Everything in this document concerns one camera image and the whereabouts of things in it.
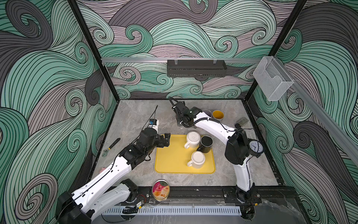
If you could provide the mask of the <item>glass jar black lid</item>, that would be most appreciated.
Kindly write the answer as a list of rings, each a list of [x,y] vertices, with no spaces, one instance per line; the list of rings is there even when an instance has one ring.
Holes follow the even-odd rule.
[[[249,122],[249,120],[246,117],[242,117],[236,122],[236,125],[239,125],[242,127],[242,126],[245,126],[248,122]]]

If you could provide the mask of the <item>blue butterfly mug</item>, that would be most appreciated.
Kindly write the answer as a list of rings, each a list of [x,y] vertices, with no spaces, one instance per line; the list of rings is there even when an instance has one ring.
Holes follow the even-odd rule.
[[[222,120],[224,118],[224,113],[220,110],[215,110],[212,112],[212,117],[216,120]]]

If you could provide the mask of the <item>pink ceramic mug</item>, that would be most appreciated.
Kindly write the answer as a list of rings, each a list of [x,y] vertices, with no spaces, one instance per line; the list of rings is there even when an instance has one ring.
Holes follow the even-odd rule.
[[[203,111],[207,116],[212,117],[212,112],[211,112],[210,110],[208,110],[208,109],[203,109],[202,111]]]

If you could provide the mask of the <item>aluminium wall rail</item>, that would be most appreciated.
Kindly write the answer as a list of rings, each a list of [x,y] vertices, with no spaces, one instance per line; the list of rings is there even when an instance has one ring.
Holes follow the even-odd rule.
[[[261,58],[187,58],[187,57],[103,57],[103,63],[166,63],[168,60],[178,61],[202,61],[217,62],[223,60],[226,63],[259,63]]]

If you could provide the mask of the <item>black handled tool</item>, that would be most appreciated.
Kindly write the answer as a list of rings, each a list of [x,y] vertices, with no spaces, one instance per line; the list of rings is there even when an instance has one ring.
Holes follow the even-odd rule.
[[[121,140],[121,138],[117,138],[107,149],[103,150],[102,157],[106,157],[109,151]]]

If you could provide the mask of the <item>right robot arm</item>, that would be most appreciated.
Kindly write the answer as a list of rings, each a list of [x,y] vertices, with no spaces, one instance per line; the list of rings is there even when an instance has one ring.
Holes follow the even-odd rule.
[[[249,160],[252,157],[260,157],[264,152],[262,144],[257,140],[249,139],[239,124],[231,128],[219,120],[211,118],[197,107],[189,109],[185,102],[172,97],[169,98],[169,101],[179,126],[199,127],[226,145],[225,157],[234,166],[237,198],[241,202],[251,200],[254,182],[250,176]]]

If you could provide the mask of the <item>round colourful tin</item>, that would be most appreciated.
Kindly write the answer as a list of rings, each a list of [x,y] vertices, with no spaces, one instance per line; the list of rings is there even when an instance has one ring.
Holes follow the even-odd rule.
[[[170,186],[165,180],[158,180],[152,187],[152,195],[157,201],[167,200],[170,194]]]

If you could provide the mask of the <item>black wall shelf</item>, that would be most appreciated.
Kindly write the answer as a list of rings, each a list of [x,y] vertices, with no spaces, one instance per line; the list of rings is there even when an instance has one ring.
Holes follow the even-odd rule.
[[[225,61],[174,61],[167,62],[167,75],[169,77],[224,77],[227,72]]]

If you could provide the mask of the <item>black alarm clock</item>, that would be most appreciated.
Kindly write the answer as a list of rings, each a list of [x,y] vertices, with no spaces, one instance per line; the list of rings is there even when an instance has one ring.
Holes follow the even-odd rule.
[[[264,153],[263,145],[257,140],[249,140],[249,154],[259,158]]]

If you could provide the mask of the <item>white ceramic mug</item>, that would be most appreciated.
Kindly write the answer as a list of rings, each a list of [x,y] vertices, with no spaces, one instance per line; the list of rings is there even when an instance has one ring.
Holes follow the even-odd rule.
[[[194,169],[200,169],[205,163],[205,155],[200,151],[195,151],[191,155],[191,160],[187,163],[188,167],[193,167]]]

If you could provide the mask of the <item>clear plastic wall bin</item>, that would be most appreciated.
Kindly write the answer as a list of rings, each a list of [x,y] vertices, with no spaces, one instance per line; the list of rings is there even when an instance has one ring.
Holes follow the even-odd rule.
[[[268,101],[278,101],[294,83],[282,61],[273,56],[263,57],[253,76]]]

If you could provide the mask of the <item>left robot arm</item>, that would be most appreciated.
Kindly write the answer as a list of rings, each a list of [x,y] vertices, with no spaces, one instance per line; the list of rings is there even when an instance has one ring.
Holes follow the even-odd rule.
[[[157,147],[170,145],[170,133],[159,135],[154,128],[147,127],[139,137],[121,150],[114,161],[94,179],[72,193],[62,193],[56,205],[56,220],[59,224],[90,224],[99,215],[121,202],[133,202],[138,186],[130,179],[118,180],[142,163]]]

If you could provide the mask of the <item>yellow plastic tray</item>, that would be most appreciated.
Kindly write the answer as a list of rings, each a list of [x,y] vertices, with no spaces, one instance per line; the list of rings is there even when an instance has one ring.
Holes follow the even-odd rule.
[[[188,167],[193,152],[197,148],[185,149],[186,135],[174,134],[170,138],[170,145],[157,148],[154,169],[158,173],[170,174],[213,174],[216,171],[213,152],[205,155],[205,163],[200,169]]]

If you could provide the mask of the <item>white ribbed-base mug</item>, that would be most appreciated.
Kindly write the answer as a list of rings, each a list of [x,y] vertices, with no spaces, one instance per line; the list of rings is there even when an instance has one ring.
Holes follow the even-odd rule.
[[[199,146],[201,136],[198,132],[191,131],[186,135],[185,149],[196,148]]]

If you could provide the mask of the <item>black ceramic mug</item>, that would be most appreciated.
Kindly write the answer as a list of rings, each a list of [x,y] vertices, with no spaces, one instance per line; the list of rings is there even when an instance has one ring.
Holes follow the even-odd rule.
[[[213,139],[210,136],[202,136],[197,151],[200,151],[204,154],[209,153],[212,149],[212,145]]]

